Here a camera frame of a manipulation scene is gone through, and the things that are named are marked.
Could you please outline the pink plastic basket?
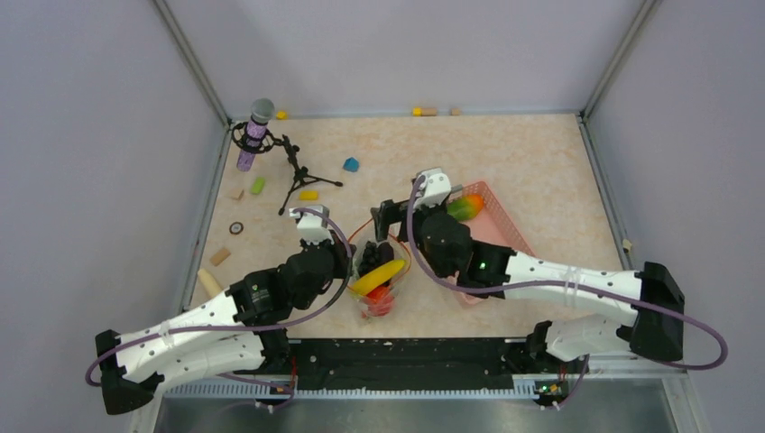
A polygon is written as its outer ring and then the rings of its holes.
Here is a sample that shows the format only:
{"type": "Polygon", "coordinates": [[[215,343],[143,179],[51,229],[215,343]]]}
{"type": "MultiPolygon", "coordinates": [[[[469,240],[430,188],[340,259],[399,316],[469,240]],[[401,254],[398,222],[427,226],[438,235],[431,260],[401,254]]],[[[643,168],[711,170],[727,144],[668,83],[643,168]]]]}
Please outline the pink plastic basket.
{"type": "Polygon", "coordinates": [[[474,240],[510,247],[528,255],[535,254],[501,200],[485,181],[458,186],[457,192],[451,194],[447,203],[462,201],[462,197],[472,195],[480,196],[484,204],[473,218],[462,221],[463,225],[470,228],[474,240]]]}

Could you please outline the clear orange zip bag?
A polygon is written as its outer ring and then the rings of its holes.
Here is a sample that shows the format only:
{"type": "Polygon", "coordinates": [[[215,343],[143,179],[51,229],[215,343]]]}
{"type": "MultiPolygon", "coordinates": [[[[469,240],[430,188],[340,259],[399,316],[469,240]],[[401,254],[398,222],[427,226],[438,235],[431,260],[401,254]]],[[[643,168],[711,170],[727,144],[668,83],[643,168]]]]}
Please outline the clear orange zip bag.
{"type": "Polygon", "coordinates": [[[349,289],[360,318],[374,320],[390,315],[411,267],[409,248],[392,233],[378,240],[372,219],[348,240],[356,247],[349,289]]]}

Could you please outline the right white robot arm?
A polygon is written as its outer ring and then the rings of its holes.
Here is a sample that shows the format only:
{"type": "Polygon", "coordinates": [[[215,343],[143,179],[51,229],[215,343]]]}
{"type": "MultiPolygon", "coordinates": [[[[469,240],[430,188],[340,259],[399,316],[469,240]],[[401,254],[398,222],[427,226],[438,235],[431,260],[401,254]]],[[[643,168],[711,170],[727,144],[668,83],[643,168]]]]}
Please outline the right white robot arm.
{"type": "Polygon", "coordinates": [[[598,271],[553,263],[508,246],[475,240],[445,205],[384,201],[371,210],[377,236],[400,224],[400,239],[442,286],[479,298],[539,300],[586,316],[538,323],[526,338],[531,364],[552,372],[583,355],[630,351],[672,363],[684,353],[685,297],[669,270],[647,262],[638,271],[598,271]]]}

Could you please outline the toy mango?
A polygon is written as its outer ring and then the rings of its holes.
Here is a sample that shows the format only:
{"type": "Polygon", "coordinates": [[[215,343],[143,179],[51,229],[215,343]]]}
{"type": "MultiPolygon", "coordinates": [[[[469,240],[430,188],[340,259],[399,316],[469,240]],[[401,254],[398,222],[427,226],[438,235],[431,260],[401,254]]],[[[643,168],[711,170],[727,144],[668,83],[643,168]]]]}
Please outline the toy mango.
{"type": "Polygon", "coordinates": [[[477,217],[484,209],[484,198],[479,194],[468,194],[447,204],[447,213],[458,222],[477,217]]]}

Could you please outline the toy red tomato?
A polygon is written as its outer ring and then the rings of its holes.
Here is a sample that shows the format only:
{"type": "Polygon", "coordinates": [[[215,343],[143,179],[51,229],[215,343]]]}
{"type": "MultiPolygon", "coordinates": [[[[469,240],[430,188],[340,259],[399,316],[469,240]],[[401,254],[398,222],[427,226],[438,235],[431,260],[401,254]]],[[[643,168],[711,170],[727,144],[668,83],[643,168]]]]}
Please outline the toy red tomato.
{"type": "Polygon", "coordinates": [[[367,318],[378,318],[388,315],[393,308],[395,297],[387,286],[379,286],[362,298],[363,315],[367,318]]]}

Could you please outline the toy banana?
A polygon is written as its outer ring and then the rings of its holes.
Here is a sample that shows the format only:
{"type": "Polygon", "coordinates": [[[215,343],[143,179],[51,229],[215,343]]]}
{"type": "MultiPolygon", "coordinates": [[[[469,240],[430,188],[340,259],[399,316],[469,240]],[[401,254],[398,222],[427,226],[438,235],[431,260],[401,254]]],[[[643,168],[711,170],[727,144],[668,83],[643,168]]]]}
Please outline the toy banana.
{"type": "Polygon", "coordinates": [[[372,290],[392,280],[406,264],[407,262],[403,259],[395,259],[382,264],[351,284],[350,290],[357,295],[366,296],[372,290]]]}

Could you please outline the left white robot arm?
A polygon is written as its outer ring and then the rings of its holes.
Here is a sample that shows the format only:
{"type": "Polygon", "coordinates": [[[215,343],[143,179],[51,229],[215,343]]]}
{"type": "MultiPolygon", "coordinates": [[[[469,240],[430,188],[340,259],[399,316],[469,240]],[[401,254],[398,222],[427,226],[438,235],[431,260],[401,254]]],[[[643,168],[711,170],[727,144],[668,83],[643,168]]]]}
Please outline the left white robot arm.
{"type": "Polygon", "coordinates": [[[287,320],[335,280],[347,281],[353,247],[322,241],[275,268],[250,272],[214,298],[144,330],[108,329],[95,338],[101,395],[109,415],[168,389],[222,373],[279,373],[290,362],[287,320]]]}

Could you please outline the toy purple eggplant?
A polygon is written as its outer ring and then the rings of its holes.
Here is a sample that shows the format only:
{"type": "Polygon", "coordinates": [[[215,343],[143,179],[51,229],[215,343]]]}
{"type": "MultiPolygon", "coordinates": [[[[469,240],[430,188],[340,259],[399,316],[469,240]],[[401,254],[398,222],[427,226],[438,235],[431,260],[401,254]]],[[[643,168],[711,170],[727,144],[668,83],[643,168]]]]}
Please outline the toy purple eggplant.
{"type": "Polygon", "coordinates": [[[388,242],[379,243],[377,245],[377,253],[380,264],[385,264],[395,259],[394,249],[388,242]]]}

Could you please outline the toy black grapes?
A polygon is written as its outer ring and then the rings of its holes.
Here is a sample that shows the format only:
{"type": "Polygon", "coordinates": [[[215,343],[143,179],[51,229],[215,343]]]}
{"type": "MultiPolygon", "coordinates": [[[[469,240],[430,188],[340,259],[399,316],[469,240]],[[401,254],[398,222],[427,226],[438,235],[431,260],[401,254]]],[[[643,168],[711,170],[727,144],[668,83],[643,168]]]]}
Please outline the toy black grapes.
{"type": "Polygon", "coordinates": [[[358,264],[360,275],[373,271],[382,264],[379,246],[376,242],[367,241],[362,251],[362,256],[358,264]]]}

